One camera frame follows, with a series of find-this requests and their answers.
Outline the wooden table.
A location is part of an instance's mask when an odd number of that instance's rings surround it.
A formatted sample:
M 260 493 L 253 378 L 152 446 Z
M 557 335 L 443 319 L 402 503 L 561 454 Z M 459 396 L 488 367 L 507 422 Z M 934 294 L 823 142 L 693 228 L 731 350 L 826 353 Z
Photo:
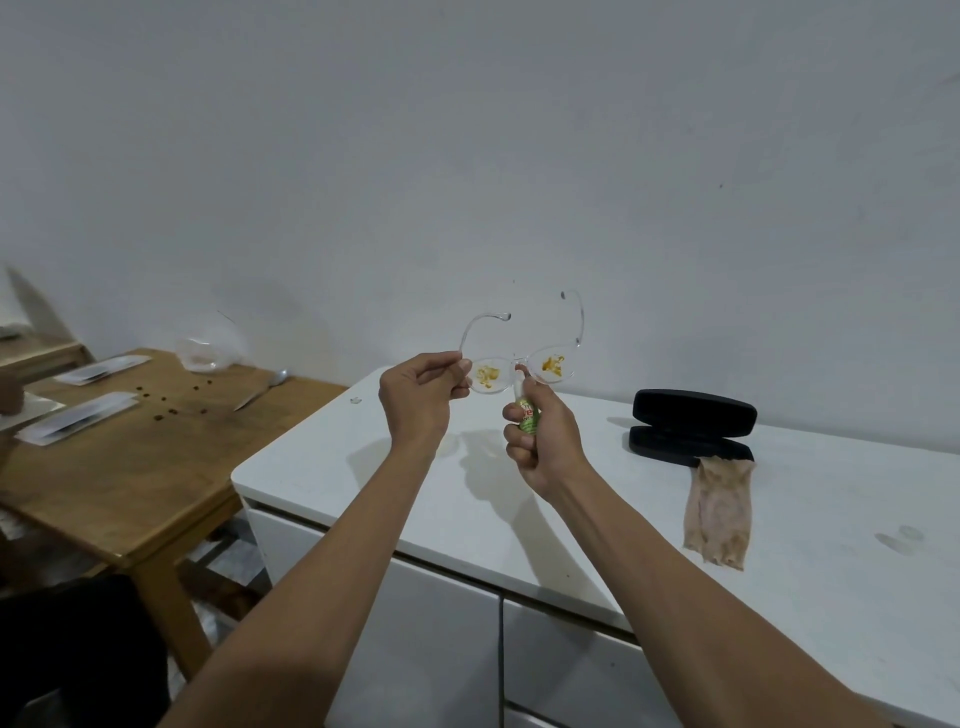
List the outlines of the wooden table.
M 333 401 L 346 387 L 292 377 L 241 411 L 234 407 L 270 380 L 268 370 L 184 369 L 174 353 L 140 348 L 146 364 L 85 386 L 47 378 L 31 393 L 74 407 L 138 385 L 210 387 L 203 416 L 156 420 L 138 403 L 56 443 L 37 446 L 0 434 L 0 508 L 64 538 L 125 574 L 184 678 L 212 646 L 179 564 L 242 507 L 231 482 L 242 462 Z

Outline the scattered dark crumbs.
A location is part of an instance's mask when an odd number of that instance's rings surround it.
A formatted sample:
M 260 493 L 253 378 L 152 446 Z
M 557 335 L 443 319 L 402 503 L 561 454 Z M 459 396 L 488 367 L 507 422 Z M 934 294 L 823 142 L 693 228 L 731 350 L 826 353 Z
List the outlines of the scattered dark crumbs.
M 204 416 L 210 412 L 213 398 L 209 386 L 188 384 L 185 387 L 168 385 L 138 385 L 133 388 L 140 407 L 149 417 L 160 421 L 168 418 Z

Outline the person's right forearm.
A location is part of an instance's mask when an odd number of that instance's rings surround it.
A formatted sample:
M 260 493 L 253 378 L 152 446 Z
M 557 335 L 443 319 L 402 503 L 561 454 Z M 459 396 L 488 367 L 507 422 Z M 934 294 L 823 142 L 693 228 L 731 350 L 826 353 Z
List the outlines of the person's right forearm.
M 584 458 L 546 487 L 686 728 L 891 728 L 704 574 Z

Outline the person's left forearm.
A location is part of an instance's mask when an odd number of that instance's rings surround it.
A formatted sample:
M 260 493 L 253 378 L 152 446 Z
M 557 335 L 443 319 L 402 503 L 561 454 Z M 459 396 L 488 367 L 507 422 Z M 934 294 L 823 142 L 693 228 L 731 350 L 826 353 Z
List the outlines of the person's left forearm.
M 239 622 L 157 728 L 323 728 L 441 440 L 393 437 L 352 503 Z

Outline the metal spoon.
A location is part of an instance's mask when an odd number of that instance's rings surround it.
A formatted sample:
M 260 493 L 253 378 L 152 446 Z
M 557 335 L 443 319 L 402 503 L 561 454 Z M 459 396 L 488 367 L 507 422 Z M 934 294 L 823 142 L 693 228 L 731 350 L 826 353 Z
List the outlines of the metal spoon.
M 232 411 L 238 412 L 243 410 L 272 389 L 281 386 L 289 379 L 289 377 L 289 370 L 278 370 L 274 372 L 266 383 L 262 384 L 258 389 L 247 395 L 243 400 L 236 404 Z

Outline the person's left hand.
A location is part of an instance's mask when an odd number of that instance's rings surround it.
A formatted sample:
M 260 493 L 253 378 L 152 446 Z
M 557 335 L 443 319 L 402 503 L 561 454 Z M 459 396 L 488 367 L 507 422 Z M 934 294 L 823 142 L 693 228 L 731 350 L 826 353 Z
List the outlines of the person's left hand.
M 461 355 L 460 350 L 421 355 Z M 471 393 L 466 374 L 414 374 L 414 356 L 389 370 L 379 381 L 379 400 L 395 448 L 435 455 L 450 424 L 450 405 Z

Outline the beige cleaning cloth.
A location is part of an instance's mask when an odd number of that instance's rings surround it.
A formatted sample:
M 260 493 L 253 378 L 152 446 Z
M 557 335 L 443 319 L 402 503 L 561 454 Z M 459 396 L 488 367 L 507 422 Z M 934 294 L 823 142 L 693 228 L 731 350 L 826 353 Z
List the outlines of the beige cleaning cloth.
M 704 457 L 691 468 L 682 547 L 705 564 L 743 572 L 752 530 L 750 459 Z

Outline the clear frame eyeglasses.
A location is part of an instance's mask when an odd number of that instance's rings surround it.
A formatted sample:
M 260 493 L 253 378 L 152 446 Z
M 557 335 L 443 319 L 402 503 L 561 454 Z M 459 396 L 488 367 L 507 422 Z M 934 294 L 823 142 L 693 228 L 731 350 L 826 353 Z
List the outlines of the clear frame eyeglasses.
M 485 311 L 475 315 L 466 324 L 459 342 L 461 355 L 471 362 L 466 377 L 472 391 L 495 395 L 512 389 L 524 374 L 548 385 L 569 383 L 577 372 L 577 364 L 586 332 L 586 309 L 581 294 L 572 288 L 562 290 L 563 302 L 576 306 L 579 326 L 575 336 L 566 342 L 540 346 L 529 351 L 507 351 L 498 346 L 495 352 L 483 353 L 476 346 L 473 330 L 485 321 L 508 324 L 514 318 L 511 311 Z

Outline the small green label spray bottle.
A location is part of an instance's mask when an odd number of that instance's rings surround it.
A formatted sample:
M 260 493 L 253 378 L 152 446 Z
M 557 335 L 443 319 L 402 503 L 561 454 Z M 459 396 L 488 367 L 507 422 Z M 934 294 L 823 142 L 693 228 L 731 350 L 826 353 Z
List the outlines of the small green label spray bottle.
M 526 364 L 519 361 L 515 362 L 513 364 L 512 393 L 514 403 L 521 411 L 518 427 L 526 434 L 536 435 L 541 413 L 539 407 L 536 406 L 525 390 L 525 385 L 530 379 L 531 375 Z

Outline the person's right hand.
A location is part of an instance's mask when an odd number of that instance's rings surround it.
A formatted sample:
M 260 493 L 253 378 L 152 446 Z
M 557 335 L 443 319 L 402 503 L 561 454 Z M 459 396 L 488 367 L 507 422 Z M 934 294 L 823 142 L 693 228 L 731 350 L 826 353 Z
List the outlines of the person's right hand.
M 506 453 L 522 479 L 548 504 L 592 472 L 574 413 L 557 394 L 557 409 L 539 414 L 535 435 L 519 428 L 522 411 L 515 402 L 502 412 Z

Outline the white flat packet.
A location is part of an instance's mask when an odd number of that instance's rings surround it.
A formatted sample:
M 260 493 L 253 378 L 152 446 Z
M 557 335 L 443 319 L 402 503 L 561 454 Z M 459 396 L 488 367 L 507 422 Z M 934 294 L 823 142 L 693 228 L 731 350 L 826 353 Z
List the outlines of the white flat packet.
M 66 406 L 54 399 L 26 392 L 21 411 L 15 415 L 0 415 L 0 432 L 16 431 Z
M 94 362 L 73 370 L 67 370 L 54 376 L 54 381 L 71 386 L 85 386 L 97 383 L 118 373 L 146 364 L 150 355 L 124 354 L 103 361 Z
M 127 392 L 103 394 L 20 429 L 14 438 L 22 443 L 46 447 L 135 407 L 139 395 Z

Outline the black eyeglass case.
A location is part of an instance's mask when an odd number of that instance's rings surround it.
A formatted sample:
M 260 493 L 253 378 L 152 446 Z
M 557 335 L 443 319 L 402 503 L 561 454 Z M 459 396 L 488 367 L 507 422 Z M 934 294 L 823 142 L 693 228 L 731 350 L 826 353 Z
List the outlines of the black eyeglass case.
M 716 394 L 685 390 L 642 389 L 635 393 L 627 446 L 635 454 L 695 469 L 700 460 L 753 462 L 740 439 L 751 434 L 758 410 L 751 404 Z

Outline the white cabinet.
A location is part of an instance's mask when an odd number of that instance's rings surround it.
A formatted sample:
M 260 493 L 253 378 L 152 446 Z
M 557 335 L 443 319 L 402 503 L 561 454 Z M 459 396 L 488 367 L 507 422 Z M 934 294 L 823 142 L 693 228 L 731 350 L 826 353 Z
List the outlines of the white cabinet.
M 379 378 L 234 469 L 272 584 L 385 458 Z M 506 456 L 510 397 L 453 405 L 329 728 L 680 728 L 610 591 Z M 737 571 L 682 548 L 690 470 L 630 452 L 626 404 L 562 398 L 599 474 L 702 572 L 888 722 L 960 728 L 960 455 L 756 426 Z

